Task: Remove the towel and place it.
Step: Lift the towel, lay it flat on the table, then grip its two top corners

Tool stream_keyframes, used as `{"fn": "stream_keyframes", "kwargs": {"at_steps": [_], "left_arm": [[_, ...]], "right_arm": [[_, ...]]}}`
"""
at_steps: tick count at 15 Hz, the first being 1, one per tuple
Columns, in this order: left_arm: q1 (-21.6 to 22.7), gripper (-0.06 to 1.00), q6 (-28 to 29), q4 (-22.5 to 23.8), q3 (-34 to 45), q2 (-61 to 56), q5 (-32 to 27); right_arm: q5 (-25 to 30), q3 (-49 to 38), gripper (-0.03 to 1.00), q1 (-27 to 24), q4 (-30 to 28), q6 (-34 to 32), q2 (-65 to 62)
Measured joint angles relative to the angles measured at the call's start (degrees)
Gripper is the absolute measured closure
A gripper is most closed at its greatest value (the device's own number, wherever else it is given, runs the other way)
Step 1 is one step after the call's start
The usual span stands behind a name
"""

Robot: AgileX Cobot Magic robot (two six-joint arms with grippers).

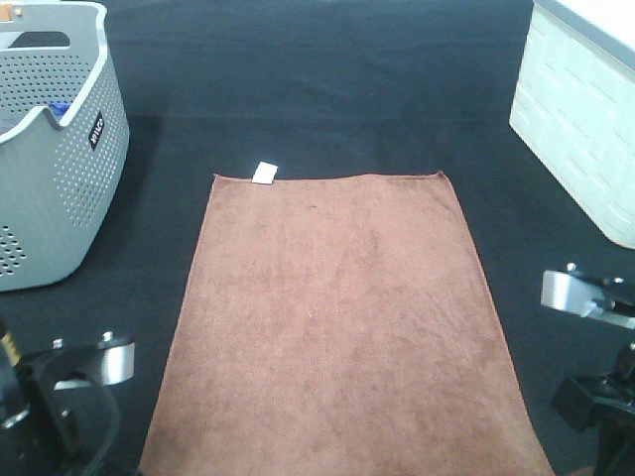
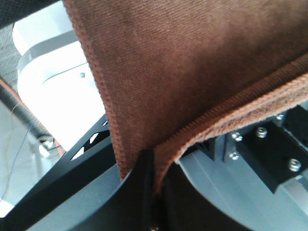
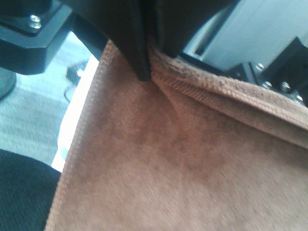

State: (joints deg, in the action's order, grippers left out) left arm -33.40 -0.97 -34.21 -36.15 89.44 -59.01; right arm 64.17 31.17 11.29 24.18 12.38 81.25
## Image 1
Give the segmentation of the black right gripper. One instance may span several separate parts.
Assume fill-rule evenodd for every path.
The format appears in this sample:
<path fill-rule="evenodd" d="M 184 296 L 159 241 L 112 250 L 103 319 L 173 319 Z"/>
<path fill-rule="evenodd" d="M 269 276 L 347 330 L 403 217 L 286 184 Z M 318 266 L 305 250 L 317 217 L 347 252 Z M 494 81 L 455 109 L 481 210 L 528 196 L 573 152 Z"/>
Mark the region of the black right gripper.
<path fill-rule="evenodd" d="M 552 407 L 574 430 L 598 429 L 595 475 L 634 473 L 634 344 L 617 355 L 614 370 L 565 378 Z"/>

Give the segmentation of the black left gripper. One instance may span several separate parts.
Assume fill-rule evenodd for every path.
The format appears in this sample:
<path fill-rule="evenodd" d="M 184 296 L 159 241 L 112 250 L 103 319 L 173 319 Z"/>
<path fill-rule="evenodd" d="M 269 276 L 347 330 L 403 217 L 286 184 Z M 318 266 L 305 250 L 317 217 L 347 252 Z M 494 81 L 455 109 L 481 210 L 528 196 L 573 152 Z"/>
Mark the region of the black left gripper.
<path fill-rule="evenodd" d="M 96 381 L 88 387 L 104 400 L 109 426 L 98 449 L 80 441 L 72 410 L 55 395 L 55 349 L 20 357 L 1 348 L 1 473 L 3 475 L 110 475 L 106 455 L 120 427 L 112 394 Z"/>

